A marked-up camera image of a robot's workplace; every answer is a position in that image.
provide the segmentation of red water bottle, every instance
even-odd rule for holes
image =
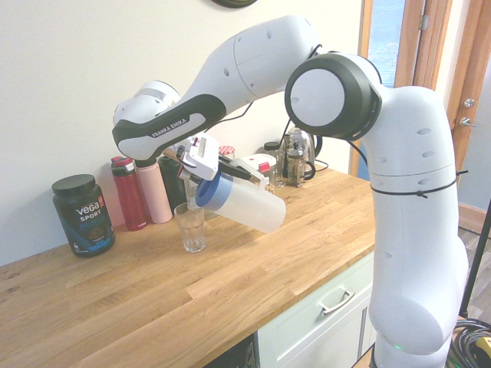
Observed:
[[[140,188],[138,188],[133,160],[121,156],[110,160],[126,227],[131,232],[141,230],[147,225],[147,214]]]

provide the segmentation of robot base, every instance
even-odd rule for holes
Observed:
[[[452,337],[436,352],[430,355],[405,353],[378,335],[371,356],[370,368],[444,368]]]

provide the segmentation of blue pitcher lid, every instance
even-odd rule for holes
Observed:
[[[196,204],[210,211],[221,209],[232,191],[233,177],[218,171],[213,180],[201,179],[196,190]]]

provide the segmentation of drawer handle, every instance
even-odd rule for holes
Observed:
[[[328,308],[326,307],[322,302],[319,302],[319,305],[322,307],[322,313],[324,313],[325,316],[328,314],[337,311],[338,309],[341,309],[344,305],[346,305],[347,302],[349,302],[351,299],[353,299],[353,296],[356,294],[355,291],[348,291],[344,290],[343,297],[346,295],[347,297],[337,303],[333,308]]]

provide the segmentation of electric kettle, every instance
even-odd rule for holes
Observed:
[[[303,160],[306,163],[311,163],[311,165],[307,165],[305,167],[305,176],[311,179],[314,174],[312,171],[312,167],[315,162],[315,157],[321,152],[322,148],[322,137],[315,136],[316,143],[314,144],[314,136],[310,133],[297,128],[296,126],[292,127],[283,137],[283,151],[288,152],[288,150],[302,150],[303,151]],[[285,157],[285,164],[283,166],[283,176],[288,178],[288,160]]]

